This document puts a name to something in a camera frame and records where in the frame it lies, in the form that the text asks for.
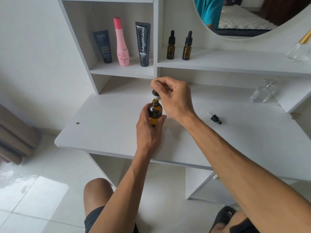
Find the leg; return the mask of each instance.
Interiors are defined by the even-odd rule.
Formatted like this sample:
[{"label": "leg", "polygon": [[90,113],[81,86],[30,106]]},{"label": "leg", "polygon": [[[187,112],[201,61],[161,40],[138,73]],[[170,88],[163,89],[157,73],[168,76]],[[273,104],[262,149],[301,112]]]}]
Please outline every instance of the leg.
[{"label": "leg", "polygon": [[87,217],[94,209],[105,206],[113,193],[108,180],[96,178],[89,181],[83,193],[85,216]]},{"label": "leg", "polygon": [[230,222],[225,226],[223,223],[218,223],[212,229],[211,233],[230,233],[230,228],[243,222],[247,218],[246,214],[241,210],[236,212]]}]

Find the white vanity table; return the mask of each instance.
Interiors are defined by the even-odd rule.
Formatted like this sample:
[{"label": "white vanity table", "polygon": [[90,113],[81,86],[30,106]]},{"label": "white vanity table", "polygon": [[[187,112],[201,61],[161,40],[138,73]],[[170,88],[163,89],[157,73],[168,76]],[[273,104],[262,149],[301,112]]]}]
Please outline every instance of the white vanity table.
[{"label": "white vanity table", "polygon": [[[139,113],[152,101],[151,79],[161,76],[191,83],[198,116],[247,157],[287,182],[311,181],[311,141],[289,114],[311,94],[311,65],[287,61],[284,53],[278,52],[277,44],[272,52],[259,52],[262,50],[259,47],[252,49],[260,46],[260,41],[262,44],[269,38],[275,41],[279,32],[290,34],[293,28],[307,32],[304,29],[310,26],[293,25],[296,19],[307,23],[306,19],[311,18],[310,6],[279,27],[279,32],[236,41],[238,46],[234,46],[234,40],[215,36],[202,26],[194,7],[189,6],[193,5],[192,0],[59,0],[59,3],[95,93],[69,121],[55,144],[86,151],[112,185],[119,184],[126,159],[133,159]],[[108,29],[115,54],[115,16],[122,19],[131,56],[127,67],[121,67],[116,59],[104,64],[92,36],[93,31]],[[151,23],[148,67],[141,67],[138,60],[135,21]],[[176,53],[175,59],[167,60],[165,52],[172,29]],[[193,31],[193,49],[190,60],[183,61],[180,51],[189,30]],[[289,40],[288,48],[300,37]],[[218,50],[211,49],[212,42]],[[283,76],[286,84],[279,86],[275,99],[264,104],[252,103],[249,97],[253,85],[262,82],[267,74]],[[305,86],[292,83],[296,79]],[[223,124],[214,123],[205,111],[216,114]],[[163,142],[152,161],[186,167],[187,199],[234,203],[192,137],[171,118],[164,123]]]}]

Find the desk surface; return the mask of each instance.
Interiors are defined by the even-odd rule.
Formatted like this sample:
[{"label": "desk surface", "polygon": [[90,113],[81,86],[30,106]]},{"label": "desk surface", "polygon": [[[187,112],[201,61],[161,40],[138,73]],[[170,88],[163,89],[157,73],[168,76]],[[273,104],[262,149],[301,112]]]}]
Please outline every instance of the desk surface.
[{"label": "desk surface", "polygon": [[[232,146],[277,176],[311,180],[311,141],[273,98],[258,104],[249,100],[252,89],[190,87],[198,116]],[[101,95],[90,95],[55,144],[133,158],[139,113],[152,99],[149,80],[112,78]],[[213,122],[205,111],[223,124]],[[164,123],[153,161],[212,170],[190,134],[171,118]]]}]

